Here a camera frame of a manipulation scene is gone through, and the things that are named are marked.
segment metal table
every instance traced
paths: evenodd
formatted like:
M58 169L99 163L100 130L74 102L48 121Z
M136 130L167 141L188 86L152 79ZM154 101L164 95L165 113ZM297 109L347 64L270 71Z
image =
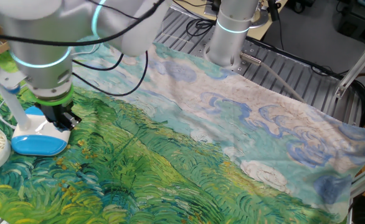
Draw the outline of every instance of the metal table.
M161 29L155 42L162 43L173 50L202 57L204 47L210 41L214 27L200 37L191 37L186 32L187 23L195 19L193 15L183 9L172 6L164 18ZM311 106L327 113L330 101L334 96L335 88L339 80L332 77L321 77L314 73L310 66L276 54L271 50L261 48L249 41L245 41L243 50L245 53L261 59L275 70L301 97ZM234 72L245 78L285 96L292 97L284 90L284 87L266 69L242 62L242 65ZM361 118L361 102L358 96L348 89L342 99L338 101L333 110L333 117L352 125L359 125ZM0 219L0 224L7 222Z

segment painted cloth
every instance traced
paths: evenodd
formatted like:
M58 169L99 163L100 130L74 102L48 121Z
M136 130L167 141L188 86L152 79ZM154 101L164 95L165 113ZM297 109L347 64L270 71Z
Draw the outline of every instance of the painted cloth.
M78 59L109 67L119 55L101 46ZM6 54L0 63L16 69ZM142 55L109 72L73 69L123 93L144 65ZM83 121L66 150L13 153L0 168L0 217L9 223L333 223L347 214L365 164L363 128L160 44L129 96L73 83ZM32 105L26 92L19 98Z

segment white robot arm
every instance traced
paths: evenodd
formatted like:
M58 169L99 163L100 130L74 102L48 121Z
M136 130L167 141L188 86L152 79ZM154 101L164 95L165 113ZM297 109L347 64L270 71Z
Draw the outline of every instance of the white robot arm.
M170 5L171 0L0 0L0 24L8 36L75 42L90 35L117 34L155 7L152 15L108 41L123 54L138 56L152 44ZM16 41L9 45L21 71L14 77L25 79L50 122L60 130L71 130L79 118L71 112L70 47ZM0 85L13 88L2 79Z

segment desk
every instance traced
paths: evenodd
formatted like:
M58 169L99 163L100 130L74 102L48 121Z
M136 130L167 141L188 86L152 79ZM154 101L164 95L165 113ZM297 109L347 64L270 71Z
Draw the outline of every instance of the desk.
M209 15L206 15L204 14L204 10L205 10L205 6L200 6L200 7L194 7L194 6L190 6L189 4L183 2L183 1L178 1L178 4L184 6L186 9L190 10L191 12L195 12L196 14L202 16L202 17L205 17L205 18L208 18L208 19L216 19L216 17L214 16L209 16ZM187 0L189 1L191 4L195 4L195 5L200 5L200 4L205 4L207 1L206 0ZM279 12L282 10L282 8L285 6L285 4L287 3L288 0L281 0L279 1L279 3L281 3L281 8L279 8ZM268 22L262 26L262 27L259 27L259 28L256 28L256 29L250 29L248 32L247 32L247 35L249 37L253 37L254 39L257 39L257 40L260 40L264 34L266 33L266 31L268 30L268 28L270 28L271 26L271 17L270 15L268 15Z

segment blue plastic piece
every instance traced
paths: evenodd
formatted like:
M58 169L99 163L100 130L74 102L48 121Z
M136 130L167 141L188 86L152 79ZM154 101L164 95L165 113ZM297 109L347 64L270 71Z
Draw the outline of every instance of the blue plastic piece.
M9 90L9 89L6 89L10 94L13 94L13 95L15 95L15 94L17 94L17 93L19 93L19 91L21 90L21 86L18 84L18 86L15 88L15 89L13 89L13 90Z
M31 106L25 110L26 114L44 116L44 113L35 106Z
M25 135L11 139L12 149L19 154L53 156L65 149L67 142L50 136Z

